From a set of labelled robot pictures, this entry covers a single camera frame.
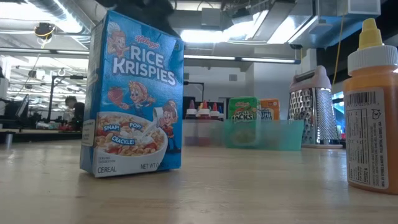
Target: bowl of cereal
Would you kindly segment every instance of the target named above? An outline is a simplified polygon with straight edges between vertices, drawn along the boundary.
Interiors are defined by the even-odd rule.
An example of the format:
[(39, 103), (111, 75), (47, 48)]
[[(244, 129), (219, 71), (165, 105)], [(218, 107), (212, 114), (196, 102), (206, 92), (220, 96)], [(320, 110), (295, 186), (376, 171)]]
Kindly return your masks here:
[(155, 171), (162, 162), (167, 135), (151, 121), (127, 113), (99, 112), (96, 123), (95, 151), (117, 162), (119, 171)]

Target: orange box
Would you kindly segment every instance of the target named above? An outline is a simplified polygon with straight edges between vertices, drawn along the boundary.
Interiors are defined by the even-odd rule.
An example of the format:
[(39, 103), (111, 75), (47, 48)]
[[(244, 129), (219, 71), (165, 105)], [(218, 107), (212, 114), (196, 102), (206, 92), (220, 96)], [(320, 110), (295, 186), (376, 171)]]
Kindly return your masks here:
[(260, 114), (262, 120), (279, 120), (279, 100), (260, 100)]

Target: cereal box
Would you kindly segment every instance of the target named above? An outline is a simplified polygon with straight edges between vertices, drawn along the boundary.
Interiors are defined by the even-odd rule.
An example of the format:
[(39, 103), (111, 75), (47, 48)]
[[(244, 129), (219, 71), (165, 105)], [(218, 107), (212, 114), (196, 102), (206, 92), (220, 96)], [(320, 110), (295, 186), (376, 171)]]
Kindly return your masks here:
[(279, 120), (279, 100), (260, 100), (260, 115), (262, 120)]
[(228, 105), (228, 147), (255, 147), (258, 143), (259, 101), (256, 97), (231, 98)]
[(182, 40), (113, 11), (92, 33), (80, 168), (95, 177), (179, 168)]

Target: desk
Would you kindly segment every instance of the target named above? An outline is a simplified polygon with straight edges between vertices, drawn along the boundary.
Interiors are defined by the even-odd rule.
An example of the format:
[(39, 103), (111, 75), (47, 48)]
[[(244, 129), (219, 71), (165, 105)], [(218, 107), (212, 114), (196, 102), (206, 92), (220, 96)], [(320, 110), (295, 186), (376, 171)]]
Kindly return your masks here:
[(0, 150), (1, 223), (388, 223), (398, 197), (346, 182), (343, 150), (185, 147), (180, 170), (96, 179), (79, 141)]
[(0, 129), (0, 144), (4, 141), (6, 132), (8, 131), (15, 133), (13, 142), (81, 139), (81, 131), (60, 131), (48, 129)]

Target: kellogg's logo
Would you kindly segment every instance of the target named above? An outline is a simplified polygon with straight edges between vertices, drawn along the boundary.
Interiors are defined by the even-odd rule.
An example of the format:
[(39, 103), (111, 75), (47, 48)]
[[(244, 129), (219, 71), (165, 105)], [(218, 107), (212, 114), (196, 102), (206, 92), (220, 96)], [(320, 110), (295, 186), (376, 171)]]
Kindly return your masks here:
[(150, 49), (158, 49), (159, 48), (159, 43), (155, 43), (150, 41), (150, 38), (144, 37), (143, 35), (137, 35), (136, 36), (136, 42), (142, 43), (147, 45)]
[(245, 103), (245, 102), (236, 102), (235, 106), (241, 106), (241, 107), (245, 107), (245, 106), (249, 106), (250, 103)]

